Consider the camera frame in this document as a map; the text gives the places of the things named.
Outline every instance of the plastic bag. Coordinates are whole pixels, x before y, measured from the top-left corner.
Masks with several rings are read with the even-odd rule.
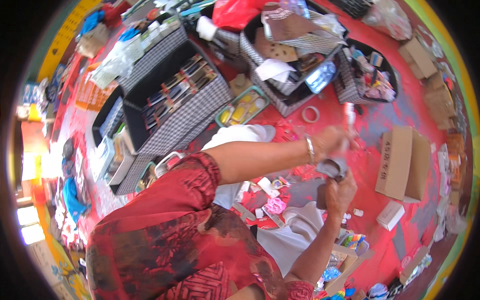
[[[241,31],[268,2],[270,0],[218,0],[213,9],[213,23],[230,31]]]
[[[328,31],[329,33],[343,38],[345,27],[336,19],[336,15],[329,13],[312,20],[315,24]]]
[[[467,229],[465,217],[460,215],[458,207],[454,205],[448,206],[445,226],[447,227],[448,232],[452,234],[459,234]]]
[[[412,38],[412,26],[407,14],[394,0],[379,0],[362,22],[388,34],[398,41]]]

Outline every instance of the window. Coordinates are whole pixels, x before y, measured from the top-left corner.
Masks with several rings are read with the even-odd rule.
[[[38,212],[35,206],[27,206],[17,209],[18,223],[26,245],[45,239],[45,234],[40,226]]]

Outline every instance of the hand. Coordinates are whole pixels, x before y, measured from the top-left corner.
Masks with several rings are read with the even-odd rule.
[[[357,183],[350,170],[347,171],[345,179],[340,183],[337,183],[333,178],[327,178],[325,201],[328,216],[341,222],[356,192]]]
[[[345,131],[340,126],[325,128],[321,133],[312,136],[315,162],[325,160],[333,152],[344,150],[347,141],[350,143],[350,150],[359,149],[360,146],[354,140],[356,137],[358,133],[354,129]]]

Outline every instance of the white paper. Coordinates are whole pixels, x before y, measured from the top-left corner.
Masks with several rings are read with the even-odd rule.
[[[273,78],[280,82],[286,82],[289,71],[295,72],[295,69],[283,61],[273,59],[265,60],[263,64],[255,69],[255,72],[262,81]]]

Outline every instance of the red plastic bag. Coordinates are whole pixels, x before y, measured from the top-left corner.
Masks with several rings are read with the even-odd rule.
[[[213,9],[213,23],[222,29],[239,32],[268,2],[272,0],[218,0]]]

